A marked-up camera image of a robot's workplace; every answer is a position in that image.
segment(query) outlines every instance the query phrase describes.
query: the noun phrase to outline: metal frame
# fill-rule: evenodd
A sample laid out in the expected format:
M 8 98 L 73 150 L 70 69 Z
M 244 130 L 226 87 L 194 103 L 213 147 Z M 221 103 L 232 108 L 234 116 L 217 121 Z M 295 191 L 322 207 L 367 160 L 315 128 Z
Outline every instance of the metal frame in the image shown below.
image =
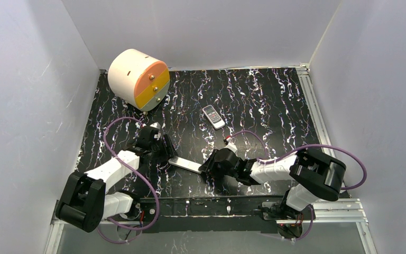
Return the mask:
M 315 93 L 313 91 L 312 81 L 309 76 L 309 69 L 306 66 L 296 67 L 298 78 L 301 84 L 301 88 L 304 93 L 304 97 L 306 98 L 307 105 L 309 107 L 310 115 L 312 116 L 312 121 L 315 126 L 315 130 L 317 132 L 318 140 L 321 144 L 328 144 L 331 145 L 330 139 L 326 130 L 325 122 L 323 121 L 323 117 L 321 116 L 320 108 L 318 106 L 317 99 L 315 97 Z M 335 157 L 334 152 L 331 149 L 323 148 L 323 152 Z M 365 212 L 363 211 L 362 204 L 360 200 L 357 199 L 357 204 L 360 206 L 360 210 L 363 213 L 363 218 L 366 221 L 356 222 L 357 230 L 362 240 L 363 248 L 366 254 L 376 254 L 376 247 L 374 246 L 373 239 L 371 237 L 370 231 L 368 230 L 368 220 L 366 219 Z
M 261 68 L 282 68 L 279 67 L 261 67 Z M 292 66 L 298 73 L 299 82 L 306 98 L 309 107 L 310 115 L 317 132 L 318 139 L 322 144 L 331 145 L 326 126 L 321 116 L 318 102 L 313 92 L 312 81 L 309 77 L 309 70 L 306 66 Z M 323 148 L 323 151 L 331 156 L 335 156 L 330 149 Z M 371 238 L 368 229 L 368 219 L 363 210 L 360 199 L 358 198 L 342 198 L 336 202 L 317 201 L 313 205 L 315 209 L 316 220 L 314 223 L 339 223 L 339 222 L 355 222 L 357 225 L 358 233 L 361 237 L 363 248 L 366 254 L 376 254 L 373 239 Z M 276 221 L 278 224 L 287 223 L 288 221 Z M 57 253 L 58 247 L 63 233 L 64 225 L 67 222 L 58 220 L 56 218 L 51 221 L 51 230 L 49 234 L 48 243 L 46 245 L 45 254 Z M 111 224 L 109 221 L 102 221 L 101 224 Z

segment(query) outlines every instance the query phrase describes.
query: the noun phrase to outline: marble tabletop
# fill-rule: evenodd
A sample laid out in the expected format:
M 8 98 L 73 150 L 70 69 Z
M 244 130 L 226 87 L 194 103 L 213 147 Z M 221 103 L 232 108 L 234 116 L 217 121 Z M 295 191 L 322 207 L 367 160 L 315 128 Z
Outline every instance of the marble tabletop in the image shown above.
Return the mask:
M 280 156 L 303 144 L 319 143 L 307 102 L 294 68 L 171 71 L 170 88 L 164 100 L 148 115 L 126 104 L 110 90 L 101 74 L 77 158 L 76 170 L 88 171 L 111 158 L 103 134 L 111 121 L 132 116 L 145 124 L 159 122 L 179 156 L 202 164 L 213 149 L 224 147 L 223 139 L 240 130 L 255 132 L 265 141 L 269 154 Z M 214 130 L 201 109 L 212 104 L 226 122 Z M 115 124 L 108 141 L 119 152 L 136 135 L 129 121 Z M 242 158 L 264 156 L 261 144 L 250 134 L 235 139 Z M 293 181 L 274 181 L 244 186 L 231 177 L 204 180 L 200 175 L 171 165 L 142 166 L 139 172 L 153 184 L 160 197 L 212 197 L 229 195 L 283 195 Z M 152 197 L 148 187 L 128 174 L 111 190 L 126 189 Z

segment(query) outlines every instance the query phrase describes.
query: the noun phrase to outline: black marble table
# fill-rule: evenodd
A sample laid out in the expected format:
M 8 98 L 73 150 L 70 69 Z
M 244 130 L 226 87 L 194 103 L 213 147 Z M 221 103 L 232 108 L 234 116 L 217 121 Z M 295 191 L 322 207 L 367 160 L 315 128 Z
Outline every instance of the black marble table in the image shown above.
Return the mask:
M 148 115 L 126 104 L 110 90 L 107 75 L 99 79 L 89 114 L 76 170 L 94 169 L 111 158 L 103 134 L 111 121 L 135 117 L 145 124 L 159 122 L 179 156 L 203 163 L 223 139 L 240 130 L 255 132 L 265 141 L 268 156 L 280 156 L 303 144 L 318 143 L 305 96 L 294 68 L 171 71 L 171 85 L 165 99 Z M 212 104 L 226 126 L 214 130 L 201 109 Z M 108 141 L 119 152 L 135 137 L 138 126 L 129 121 L 115 124 Z M 261 144 L 250 134 L 235 140 L 238 156 L 264 156 Z M 214 182 L 171 165 L 142 166 L 139 172 L 153 184 L 160 197 L 215 197 L 283 195 L 294 183 L 274 181 L 244 186 L 231 177 Z M 134 174 L 116 184 L 110 192 L 125 189 L 152 197 L 149 188 Z

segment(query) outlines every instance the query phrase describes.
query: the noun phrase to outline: gray panel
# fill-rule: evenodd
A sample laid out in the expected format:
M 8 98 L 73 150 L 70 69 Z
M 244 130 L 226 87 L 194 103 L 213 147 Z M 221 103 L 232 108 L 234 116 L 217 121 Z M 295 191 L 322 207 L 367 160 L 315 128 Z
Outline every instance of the gray panel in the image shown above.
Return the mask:
M 98 68 L 60 0 L 0 1 L 0 253 L 42 253 Z
M 103 233 L 118 240 L 116 226 L 100 226 Z M 292 244 L 268 238 L 258 232 L 163 232 L 143 234 L 126 244 L 103 240 L 97 231 L 85 233 L 66 224 L 58 253 L 365 253 L 356 223 L 316 223 L 309 235 Z
M 99 68 L 135 48 L 184 70 L 308 62 L 340 0 L 63 2 Z
M 344 1 L 310 66 L 331 141 L 361 158 L 351 191 L 379 253 L 406 253 L 406 1 Z M 362 177 L 347 163 L 345 181 Z

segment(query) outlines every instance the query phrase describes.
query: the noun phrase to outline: white wall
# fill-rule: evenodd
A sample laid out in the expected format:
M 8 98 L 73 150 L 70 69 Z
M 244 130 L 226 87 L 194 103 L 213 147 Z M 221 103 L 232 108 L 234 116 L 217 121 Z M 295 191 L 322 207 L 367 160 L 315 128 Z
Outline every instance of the white wall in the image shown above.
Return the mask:
M 42 253 L 99 75 L 61 0 L 0 1 L 0 253 Z
M 135 48 L 175 69 L 308 62 L 340 0 L 63 0 L 100 69 Z
M 377 251 L 406 253 L 406 1 L 344 1 L 311 76 L 333 143 L 368 167 L 352 194 L 364 204 Z M 362 174 L 350 165 L 353 184 Z

